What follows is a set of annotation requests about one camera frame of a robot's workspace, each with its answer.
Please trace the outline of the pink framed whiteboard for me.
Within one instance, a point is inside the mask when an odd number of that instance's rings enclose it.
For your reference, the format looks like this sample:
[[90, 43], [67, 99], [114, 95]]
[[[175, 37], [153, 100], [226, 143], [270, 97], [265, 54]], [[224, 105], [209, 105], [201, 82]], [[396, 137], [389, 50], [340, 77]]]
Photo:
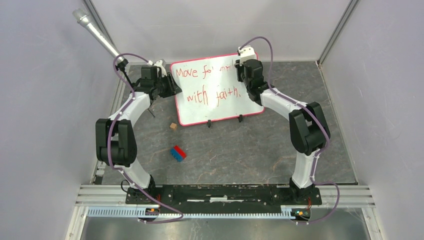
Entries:
[[175, 96], [180, 125], [192, 126], [257, 115], [264, 107], [250, 100], [238, 81], [236, 53], [211, 56], [170, 65], [170, 72], [182, 92]]

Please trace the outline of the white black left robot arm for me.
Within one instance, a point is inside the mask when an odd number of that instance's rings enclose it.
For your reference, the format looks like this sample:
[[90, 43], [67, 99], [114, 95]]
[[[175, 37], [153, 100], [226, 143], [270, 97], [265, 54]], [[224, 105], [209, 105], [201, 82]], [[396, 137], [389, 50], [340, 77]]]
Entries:
[[118, 171], [130, 188], [138, 190], [138, 197], [145, 204], [153, 203], [157, 190], [153, 177], [137, 159], [138, 146], [134, 125], [142, 113], [157, 98], [168, 98], [182, 92], [171, 73], [159, 60], [141, 67], [141, 77], [131, 87], [123, 105], [110, 117], [95, 123], [96, 157]]

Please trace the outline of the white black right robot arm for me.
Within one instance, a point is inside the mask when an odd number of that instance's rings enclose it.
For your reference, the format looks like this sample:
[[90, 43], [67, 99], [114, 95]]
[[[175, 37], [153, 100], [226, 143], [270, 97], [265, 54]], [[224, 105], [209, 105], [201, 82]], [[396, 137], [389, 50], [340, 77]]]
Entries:
[[289, 180], [288, 196], [293, 203], [302, 204], [313, 192], [316, 164], [331, 137], [322, 106], [316, 101], [298, 101], [266, 82], [259, 60], [236, 60], [234, 66], [237, 80], [245, 85], [250, 100], [289, 121], [296, 163]]

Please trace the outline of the small wooden cube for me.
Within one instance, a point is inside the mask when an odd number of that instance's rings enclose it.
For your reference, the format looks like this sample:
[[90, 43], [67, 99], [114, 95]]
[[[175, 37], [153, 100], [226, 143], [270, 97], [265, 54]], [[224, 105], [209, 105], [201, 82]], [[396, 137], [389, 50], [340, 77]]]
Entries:
[[169, 126], [172, 130], [176, 130], [178, 125], [176, 123], [171, 123]]

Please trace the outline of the red blue toy block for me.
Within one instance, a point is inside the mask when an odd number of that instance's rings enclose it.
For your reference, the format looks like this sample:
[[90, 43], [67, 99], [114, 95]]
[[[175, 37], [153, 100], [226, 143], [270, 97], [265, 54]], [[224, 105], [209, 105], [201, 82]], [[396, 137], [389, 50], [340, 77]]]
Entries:
[[186, 153], [178, 145], [171, 148], [170, 153], [178, 162], [182, 162], [187, 157]]

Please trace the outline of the silver microphone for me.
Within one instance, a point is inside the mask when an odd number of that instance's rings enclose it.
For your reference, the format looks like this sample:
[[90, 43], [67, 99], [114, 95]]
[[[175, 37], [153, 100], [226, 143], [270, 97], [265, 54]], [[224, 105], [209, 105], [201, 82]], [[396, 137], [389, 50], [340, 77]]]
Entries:
[[77, 23], [85, 28], [114, 58], [116, 58], [114, 65], [117, 66], [118, 69], [125, 67], [128, 64], [128, 60], [126, 58], [118, 56], [121, 53], [112, 44], [112, 42], [106, 38], [106, 35], [100, 30], [95, 19], [90, 14], [81, 8], [74, 10], [72, 14]]

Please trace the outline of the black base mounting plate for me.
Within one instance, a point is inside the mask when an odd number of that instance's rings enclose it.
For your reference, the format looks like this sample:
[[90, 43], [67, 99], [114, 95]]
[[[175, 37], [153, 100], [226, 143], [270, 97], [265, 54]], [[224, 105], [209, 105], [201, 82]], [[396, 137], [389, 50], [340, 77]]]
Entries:
[[323, 203], [315, 186], [296, 190], [288, 184], [163, 184], [146, 190], [126, 191], [128, 205], [146, 205], [161, 214], [274, 214], [282, 206], [295, 208]]

